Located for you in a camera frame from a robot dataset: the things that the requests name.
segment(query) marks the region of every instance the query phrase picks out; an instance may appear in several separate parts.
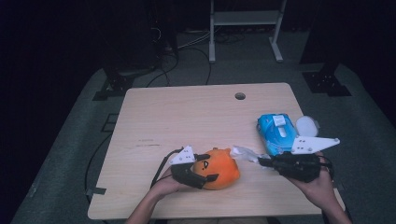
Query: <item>plush toy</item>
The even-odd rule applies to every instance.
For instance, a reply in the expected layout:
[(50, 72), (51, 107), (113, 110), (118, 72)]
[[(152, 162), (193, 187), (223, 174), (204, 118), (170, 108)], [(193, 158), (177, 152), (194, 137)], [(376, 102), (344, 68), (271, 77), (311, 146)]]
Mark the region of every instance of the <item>plush toy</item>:
[(193, 171), (202, 176), (216, 175), (213, 182), (206, 182), (204, 189), (225, 189), (233, 184), (240, 176), (238, 165), (230, 156), (230, 149), (217, 149), (207, 151), (210, 158), (198, 161), (193, 165)]

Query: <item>table hole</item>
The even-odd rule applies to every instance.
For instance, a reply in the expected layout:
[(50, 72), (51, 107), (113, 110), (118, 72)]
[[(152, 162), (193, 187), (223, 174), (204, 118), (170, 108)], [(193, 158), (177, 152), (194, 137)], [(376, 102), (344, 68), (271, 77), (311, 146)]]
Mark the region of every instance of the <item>table hole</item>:
[(235, 94), (235, 98), (236, 98), (237, 100), (245, 100), (245, 98), (247, 98), (247, 97), (246, 97), (246, 95), (245, 95), (244, 93), (242, 93), (242, 92), (237, 92), (237, 93)]

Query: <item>cable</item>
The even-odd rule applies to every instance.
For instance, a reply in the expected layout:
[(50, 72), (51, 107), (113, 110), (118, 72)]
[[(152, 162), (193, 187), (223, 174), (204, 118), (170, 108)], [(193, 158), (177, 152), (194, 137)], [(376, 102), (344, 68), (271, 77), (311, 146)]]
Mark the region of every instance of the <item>cable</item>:
[(192, 49), (192, 50), (200, 51), (200, 52), (201, 52), (202, 54), (204, 54), (204, 56), (206, 57), (207, 64), (209, 65), (209, 73), (207, 74), (207, 78), (206, 78), (206, 82), (205, 82), (205, 85), (207, 85), (207, 83), (209, 82), (211, 73), (212, 73), (212, 64), (211, 64), (210, 61), (209, 61), (209, 57), (208, 57), (208, 56), (206, 55), (206, 53), (205, 53), (203, 50), (201, 50), (201, 49), (196, 49), (196, 48), (183, 48), (183, 49)]
[(155, 78), (153, 78), (153, 79), (146, 85), (146, 88), (149, 87), (149, 85), (150, 85), (153, 81), (155, 81), (157, 78), (159, 78), (159, 77), (161, 77), (161, 76), (163, 76), (163, 75), (166, 76), (167, 85), (170, 85), (170, 80), (169, 80), (169, 77), (168, 77), (167, 73), (170, 72), (170, 71), (172, 71), (173, 69), (175, 69), (175, 68), (177, 67), (177, 65), (178, 65), (178, 58), (177, 58), (176, 56), (172, 55), (172, 54), (166, 54), (165, 56), (170, 56), (170, 57), (175, 58), (175, 59), (176, 59), (176, 63), (174, 64), (174, 66), (172, 66), (172, 67), (171, 67), (169, 70), (167, 70), (167, 71), (163, 70), (163, 68), (161, 67), (161, 70), (162, 70), (163, 72), (160, 73), (160, 74), (159, 74), (158, 76), (156, 76)]
[[(85, 177), (84, 177), (84, 189), (85, 192), (87, 192), (88, 190), (88, 171), (90, 170), (91, 167), (91, 163), (93, 161), (93, 158), (95, 157), (96, 153), (99, 151), (100, 147), (105, 143), (105, 141), (112, 135), (113, 133), (109, 134), (100, 144), (99, 146), (96, 148), (96, 150), (93, 152), (93, 154), (91, 155), (90, 161), (88, 162), (87, 168), (85, 169)], [(88, 197), (88, 195), (85, 195), (87, 198), (88, 203), (91, 203), (90, 197)]]

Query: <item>gray carpet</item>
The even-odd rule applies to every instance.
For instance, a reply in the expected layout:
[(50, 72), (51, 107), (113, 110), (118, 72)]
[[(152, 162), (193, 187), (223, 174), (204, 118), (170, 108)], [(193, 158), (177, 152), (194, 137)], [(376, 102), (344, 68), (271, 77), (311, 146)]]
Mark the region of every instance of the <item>gray carpet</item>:
[[(308, 36), (282, 32), (278, 45), (284, 57), (277, 63), (268, 43), (268, 33), (244, 35), (232, 44), (217, 44), (217, 61), (211, 65), (209, 85), (287, 82), (305, 115), (320, 125), (319, 136), (338, 137), (341, 144), (325, 151), (335, 166), (335, 182), (355, 223), (390, 223), (396, 219), (393, 192), (396, 189), (396, 132), (359, 78), (340, 65), (336, 76), (352, 96), (329, 97), (311, 93), (302, 72), (317, 71), (321, 64), (299, 64)], [(179, 45), (197, 35), (179, 34)], [(207, 54), (207, 42), (192, 46)], [(209, 63), (196, 49), (183, 49), (177, 67), (168, 72), (171, 86), (205, 85)], [(164, 56), (163, 69), (176, 60)], [(139, 77), (134, 88), (144, 88), (162, 71)], [(106, 101), (92, 98), (106, 80), (103, 70), (92, 75), (59, 132), (50, 153), (36, 177), (31, 191), (12, 223), (99, 223), (87, 217), (89, 203), (84, 181), (93, 188), (99, 176), (109, 139), (103, 131), (110, 114), (120, 111), (122, 97)], [(166, 86), (164, 76), (150, 87)], [(111, 123), (106, 126), (111, 130)], [(88, 173), (87, 167), (92, 163)], [(283, 224), (322, 223), (320, 216), (279, 217)], [(108, 220), (122, 223), (123, 220)]]

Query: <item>dark background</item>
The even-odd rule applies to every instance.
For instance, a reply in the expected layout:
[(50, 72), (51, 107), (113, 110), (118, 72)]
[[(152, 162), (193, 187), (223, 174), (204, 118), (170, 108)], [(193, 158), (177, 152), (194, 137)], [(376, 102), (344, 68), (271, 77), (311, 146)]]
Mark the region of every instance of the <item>dark background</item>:
[[(217, 1), (218, 8), (235, 10), (277, 6)], [(156, 22), (170, 22), (178, 32), (208, 28), (209, 1), (174, 0), (164, 17), (161, 9), (169, 7), (155, 1), (0, 0), (0, 223), (12, 219), (94, 72), (104, 63), (151, 66), (160, 54), (149, 30)], [(301, 63), (339, 56), (395, 124), (395, 11), (394, 1), (289, 0), (282, 30), (311, 29)]]

